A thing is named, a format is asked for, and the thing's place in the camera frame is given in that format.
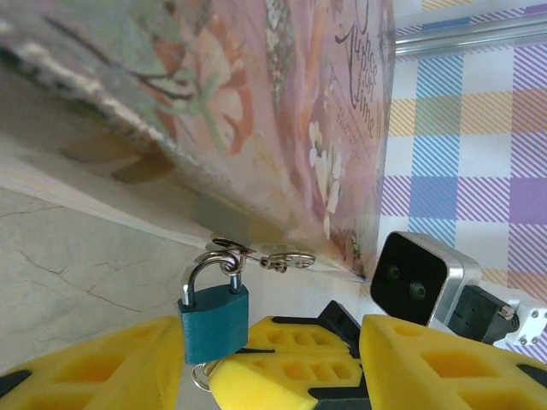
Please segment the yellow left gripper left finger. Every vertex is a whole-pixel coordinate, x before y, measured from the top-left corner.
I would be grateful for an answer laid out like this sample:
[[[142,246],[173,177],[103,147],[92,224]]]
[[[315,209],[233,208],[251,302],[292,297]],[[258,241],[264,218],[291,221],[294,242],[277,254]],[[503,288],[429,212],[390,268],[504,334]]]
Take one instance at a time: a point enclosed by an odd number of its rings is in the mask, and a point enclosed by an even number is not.
[[[173,409],[184,361],[166,316],[39,356],[1,375],[3,409]]]

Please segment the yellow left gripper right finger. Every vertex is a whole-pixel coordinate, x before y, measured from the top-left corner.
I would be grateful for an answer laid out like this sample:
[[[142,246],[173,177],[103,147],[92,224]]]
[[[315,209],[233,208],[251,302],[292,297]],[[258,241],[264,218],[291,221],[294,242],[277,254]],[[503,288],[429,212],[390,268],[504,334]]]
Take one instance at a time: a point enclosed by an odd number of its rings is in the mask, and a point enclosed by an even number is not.
[[[538,360],[380,314],[362,319],[360,355],[374,409],[544,409]]]

